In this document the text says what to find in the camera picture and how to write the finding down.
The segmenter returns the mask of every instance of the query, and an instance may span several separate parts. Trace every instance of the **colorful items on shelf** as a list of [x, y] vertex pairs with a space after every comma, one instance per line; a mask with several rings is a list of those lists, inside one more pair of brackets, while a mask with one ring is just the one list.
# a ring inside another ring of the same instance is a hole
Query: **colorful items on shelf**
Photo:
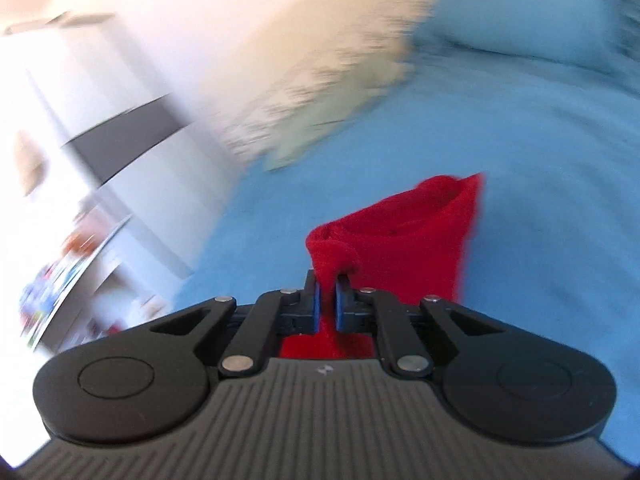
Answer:
[[75, 253], [88, 256], [93, 253], [100, 243], [93, 235], [87, 235], [76, 229], [65, 240], [62, 245], [62, 253]]
[[83, 260], [84, 256], [69, 252], [41, 268], [35, 279], [24, 287], [19, 307], [22, 335], [26, 337], [28, 346], [33, 345], [60, 295], [81, 269]]

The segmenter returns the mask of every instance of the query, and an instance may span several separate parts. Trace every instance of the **white wall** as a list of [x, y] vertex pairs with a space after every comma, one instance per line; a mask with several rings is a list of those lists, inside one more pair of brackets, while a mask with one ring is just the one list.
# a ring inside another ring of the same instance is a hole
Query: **white wall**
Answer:
[[[31, 385], [47, 356], [20, 339], [22, 288], [60, 251], [77, 203], [88, 188], [60, 150], [26, 72], [0, 38], [0, 454], [13, 466], [48, 440]], [[14, 133], [23, 128], [46, 154], [47, 176], [30, 196], [20, 195], [12, 158]]]
[[293, 0], [53, 0], [48, 15], [116, 12], [189, 107], [203, 74]]

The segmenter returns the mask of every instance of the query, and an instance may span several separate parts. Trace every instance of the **shelf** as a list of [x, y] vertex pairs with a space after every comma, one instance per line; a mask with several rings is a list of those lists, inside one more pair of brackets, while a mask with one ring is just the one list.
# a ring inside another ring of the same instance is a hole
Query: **shelf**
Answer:
[[119, 258], [113, 257], [108, 261], [104, 261], [104, 258], [100, 259], [101, 265], [95, 271], [95, 275], [93, 276], [93, 285], [91, 286], [91, 291], [96, 292], [102, 284], [109, 279], [109, 277], [118, 269], [118, 267], [122, 264]]
[[[87, 270], [95, 269], [97, 267], [98, 262], [96, 262], [96, 258], [100, 255], [100, 252], [106, 247], [106, 245], [118, 233], [118, 231], [120, 231], [127, 224], [130, 218], [131, 216], [127, 216], [126, 218], [121, 220], [118, 224], [116, 224], [116, 226], [111, 230], [111, 232], [107, 235], [107, 237], [103, 240], [103, 242], [97, 247], [97, 249], [82, 262], [80, 269], [78, 270], [78, 272], [76, 272], [76, 275], [69, 281], [69, 283], [67, 283], [64, 290], [62, 290], [62, 292], [60, 293], [59, 297], [56, 300], [56, 303], [53, 306], [51, 313], [47, 316], [47, 319], [44, 320], [44, 322], [41, 323], [41, 325], [38, 327], [38, 331], [35, 335], [35, 338], [31, 343], [31, 349], [33, 351], [35, 351], [35, 349], [37, 348], [38, 344], [42, 340], [42, 337], [44, 336], [45, 332], [47, 331], [47, 328], [50, 326], [53, 319], [57, 316], [57, 314], [59, 314], [60, 310], [65, 304], [65, 300], [69, 297], [69, 294], [71, 294], [71, 291], [81, 281], [82, 277], [87, 273]], [[110, 265], [107, 265], [105, 268], [105, 271], [101, 273], [104, 276], [102, 281], [106, 280], [108, 276], [111, 275], [115, 270], [115, 267], [114, 267], [109, 271], [110, 267], [111, 267]], [[79, 313], [76, 313], [73, 316], [73, 318], [75, 319], [76, 317], [78, 317], [78, 315]]]

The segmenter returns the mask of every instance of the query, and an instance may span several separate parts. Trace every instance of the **ribbed gray plate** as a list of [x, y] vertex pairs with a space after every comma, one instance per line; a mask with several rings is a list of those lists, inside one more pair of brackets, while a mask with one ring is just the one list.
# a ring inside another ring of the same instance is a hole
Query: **ribbed gray plate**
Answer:
[[271, 359], [224, 381], [173, 433], [95, 449], [53, 440], [19, 471], [28, 480], [621, 479], [595, 439], [509, 446], [452, 418], [430, 386], [376, 360]]

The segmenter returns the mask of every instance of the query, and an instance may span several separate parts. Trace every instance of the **black circular pad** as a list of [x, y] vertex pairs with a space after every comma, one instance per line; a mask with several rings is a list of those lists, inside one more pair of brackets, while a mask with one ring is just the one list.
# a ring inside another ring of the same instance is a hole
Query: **black circular pad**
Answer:
[[101, 399], [126, 399], [142, 393], [154, 380], [154, 369], [131, 357], [105, 357], [85, 366], [78, 383]]
[[521, 399], [551, 400], [571, 387], [571, 374], [551, 361], [516, 359], [500, 368], [498, 384]]
[[65, 440], [125, 444], [193, 415], [209, 393], [202, 363], [183, 338], [126, 332], [57, 355], [38, 372], [33, 399]]
[[523, 444], [598, 434], [616, 399], [599, 361], [522, 332], [468, 338], [446, 368], [443, 391], [476, 428]]

